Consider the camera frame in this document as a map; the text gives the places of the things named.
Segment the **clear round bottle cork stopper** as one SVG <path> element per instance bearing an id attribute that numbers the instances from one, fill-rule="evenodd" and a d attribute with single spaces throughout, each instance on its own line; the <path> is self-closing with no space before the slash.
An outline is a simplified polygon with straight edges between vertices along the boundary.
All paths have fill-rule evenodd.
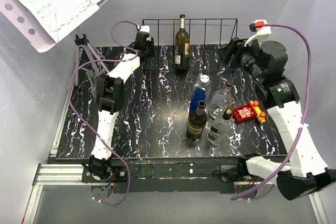
<path id="1" fill-rule="evenodd" d="M 224 87 L 214 93 L 208 109 L 209 116 L 212 119 L 216 119 L 216 117 L 227 108 L 233 107 L 234 99 L 231 94 L 232 86 L 233 82 L 227 80 Z"/>

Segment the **clear square bottle orange label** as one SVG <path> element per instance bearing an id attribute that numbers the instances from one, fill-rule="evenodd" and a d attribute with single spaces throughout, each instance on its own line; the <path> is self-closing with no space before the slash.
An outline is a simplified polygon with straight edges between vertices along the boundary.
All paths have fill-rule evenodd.
<path id="1" fill-rule="evenodd" d="M 228 130 L 233 124 L 233 109 L 226 108 L 220 112 L 214 120 L 208 133 L 207 141 L 214 146 L 218 146 Z"/>

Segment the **dark green wine bottle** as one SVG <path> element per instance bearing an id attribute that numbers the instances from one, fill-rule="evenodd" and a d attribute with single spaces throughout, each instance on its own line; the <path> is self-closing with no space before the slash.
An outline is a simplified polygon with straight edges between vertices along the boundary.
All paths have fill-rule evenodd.
<path id="1" fill-rule="evenodd" d="M 205 107 L 205 101 L 200 101 L 197 108 L 188 116 L 186 137 L 189 140 L 196 141 L 202 136 L 203 129 L 208 119 Z"/>
<path id="2" fill-rule="evenodd" d="M 190 38 L 185 30 L 185 15 L 180 15 L 180 29 L 175 35 L 175 53 L 174 63 L 175 69 L 178 73 L 185 73 L 188 71 L 189 56 L 190 56 Z"/>

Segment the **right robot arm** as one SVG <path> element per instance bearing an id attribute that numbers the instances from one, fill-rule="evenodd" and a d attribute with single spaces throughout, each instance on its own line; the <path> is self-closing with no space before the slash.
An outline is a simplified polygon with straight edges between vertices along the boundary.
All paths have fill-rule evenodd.
<path id="1" fill-rule="evenodd" d="M 308 126 L 302 123 L 303 113 L 298 92 L 283 74 L 288 60 L 286 48 L 276 41 L 244 40 L 234 37 L 219 49 L 220 62 L 231 68 L 243 68 L 255 82 L 257 100 L 264 111 L 262 121 L 269 116 L 275 123 L 282 142 L 290 155 L 281 170 L 280 164 L 257 154 L 249 154 L 238 163 L 238 176 L 251 180 L 254 176 L 276 185 L 287 200 L 319 192 L 335 184 L 335 169 L 327 166 L 319 155 Z"/>

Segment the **black wire wine rack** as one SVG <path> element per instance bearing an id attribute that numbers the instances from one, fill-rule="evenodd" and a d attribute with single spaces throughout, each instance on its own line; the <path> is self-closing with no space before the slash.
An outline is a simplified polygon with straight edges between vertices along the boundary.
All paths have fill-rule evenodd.
<path id="1" fill-rule="evenodd" d="M 179 18 L 144 18 L 142 25 L 150 27 L 155 37 L 154 57 L 146 63 L 148 72 L 175 72 L 176 34 Z M 185 18 L 184 27 L 189 35 L 189 71 L 216 71 L 219 69 L 215 50 L 226 46 L 238 36 L 238 18 Z"/>

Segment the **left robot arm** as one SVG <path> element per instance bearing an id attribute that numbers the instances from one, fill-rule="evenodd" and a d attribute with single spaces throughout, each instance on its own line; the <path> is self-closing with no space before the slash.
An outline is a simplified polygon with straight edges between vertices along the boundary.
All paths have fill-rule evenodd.
<path id="1" fill-rule="evenodd" d="M 123 59 L 128 61 L 119 63 L 109 73 L 98 77 L 96 84 L 95 100 L 98 105 L 97 132 L 99 135 L 96 137 L 86 169 L 100 182 L 106 182 L 112 176 L 112 170 L 108 166 L 108 159 L 112 152 L 108 148 L 111 146 L 116 119 L 125 104 L 124 84 L 140 66 L 143 58 L 154 55 L 154 38 L 150 35 L 149 26 L 141 26 L 132 48 L 143 56 L 131 60 L 135 53 L 124 54 Z"/>

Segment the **blue square glass bottle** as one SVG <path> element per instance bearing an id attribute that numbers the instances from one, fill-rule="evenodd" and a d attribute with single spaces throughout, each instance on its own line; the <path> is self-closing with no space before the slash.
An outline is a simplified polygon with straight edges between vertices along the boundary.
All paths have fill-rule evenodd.
<path id="1" fill-rule="evenodd" d="M 200 75 L 192 88 L 191 103 L 189 113 L 196 110 L 198 103 L 204 101 L 205 105 L 208 104 L 208 98 L 212 89 L 212 82 L 208 75 Z"/>

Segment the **tall clear bottle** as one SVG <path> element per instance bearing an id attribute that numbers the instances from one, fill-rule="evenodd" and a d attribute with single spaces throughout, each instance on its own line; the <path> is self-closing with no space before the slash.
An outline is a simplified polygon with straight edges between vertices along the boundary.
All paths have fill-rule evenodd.
<path id="1" fill-rule="evenodd" d="M 97 102 L 98 99 L 99 99 L 99 81 L 98 81 L 98 77 L 97 77 L 95 71 L 93 71 L 93 70 L 88 70 L 86 72 L 86 76 L 89 79 L 90 84 L 91 84 L 92 97 Z"/>

